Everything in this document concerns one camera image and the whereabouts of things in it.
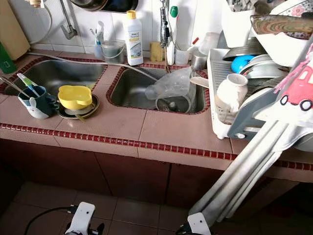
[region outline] green bottle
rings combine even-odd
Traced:
[[[1,43],[0,43],[0,69],[2,69],[4,73],[12,73],[17,70],[15,64],[10,59],[10,56],[8,55],[8,53],[6,53]]]

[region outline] red car print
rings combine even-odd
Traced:
[[[299,76],[292,82],[280,99],[281,105],[289,102],[299,105],[301,110],[308,111],[313,107],[313,60],[311,60],[301,71]]]

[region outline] tiled countertop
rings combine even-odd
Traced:
[[[36,52],[95,59],[90,54]],[[37,58],[40,56],[24,56],[17,66],[21,69]],[[247,144],[246,141],[218,139],[212,130],[210,109],[185,115],[112,105],[106,94],[120,69],[117,66],[106,68],[92,92],[100,100],[99,109],[85,123],[58,115],[35,119],[15,96],[0,94],[0,138],[221,170],[225,170]],[[299,153],[300,158],[293,157]],[[313,161],[309,155],[286,151],[268,175],[313,182]]]

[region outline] stainless steel sink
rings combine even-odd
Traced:
[[[92,88],[104,70],[103,65],[76,64],[66,61],[45,60],[24,72],[28,78],[43,86],[50,94],[57,95],[63,85],[82,85]],[[20,79],[14,81],[20,88],[25,88]],[[7,86],[4,94],[18,95],[15,89]]]
[[[165,70],[139,68],[153,77],[160,79]],[[112,94],[111,101],[117,106],[156,110],[155,100],[148,100],[145,90],[155,81],[131,69],[126,69],[120,76]],[[202,111],[206,106],[204,88],[197,86],[196,108],[193,113]]]

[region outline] white bottle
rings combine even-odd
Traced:
[[[142,64],[142,26],[140,20],[136,19],[136,11],[127,11],[124,31],[128,64],[132,66]]]

